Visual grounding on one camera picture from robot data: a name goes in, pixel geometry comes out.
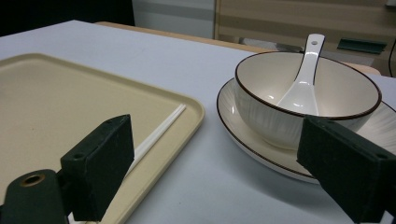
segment black chair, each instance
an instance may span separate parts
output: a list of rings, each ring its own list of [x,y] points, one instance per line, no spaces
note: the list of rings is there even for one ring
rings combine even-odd
[[[134,25],[132,0],[0,0],[0,36],[71,20]]]

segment spoon handle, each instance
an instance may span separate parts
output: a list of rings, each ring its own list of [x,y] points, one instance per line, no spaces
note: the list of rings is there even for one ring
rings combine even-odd
[[[324,35],[309,35],[305,44],[303,62],[301,63],[300,71],[298,72],[295,81],[314,85],[318,57],[323,47],[324,39]]]

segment beige tray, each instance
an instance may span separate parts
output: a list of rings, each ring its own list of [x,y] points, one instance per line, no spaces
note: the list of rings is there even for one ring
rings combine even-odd
[[[180,104],[187,107],[123,182],[101,223],[123,223],[201,124],[197,101],[41,54],[0,62],[0,202],[7,185],[60,158],[100,123],[131,114],[137,147]]]

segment white plate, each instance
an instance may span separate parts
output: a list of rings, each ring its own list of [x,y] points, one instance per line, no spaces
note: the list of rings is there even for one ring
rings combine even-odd
[[[269,168],[309,183],[318,181],[297,162],[297,151],[274,147],[250,130],[242,121],[233,98],[233,79],[228,81],[218,95],[219,117],[231,138],[248,155]],[[358,134],[396,154],[396,111],[381,103]]]

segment white table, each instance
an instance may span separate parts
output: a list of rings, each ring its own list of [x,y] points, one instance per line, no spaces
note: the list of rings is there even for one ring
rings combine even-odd
[[[204,105],[201,128],[127,223],[352,223],[320,186],[254,161],[223,128],[218,92],[251,52],[80,21],[0,38],[0,60],[29,52],[184,93]],[[396,80],[370,77],[396,108]],[[382,223],[390,222],[386,214]]]

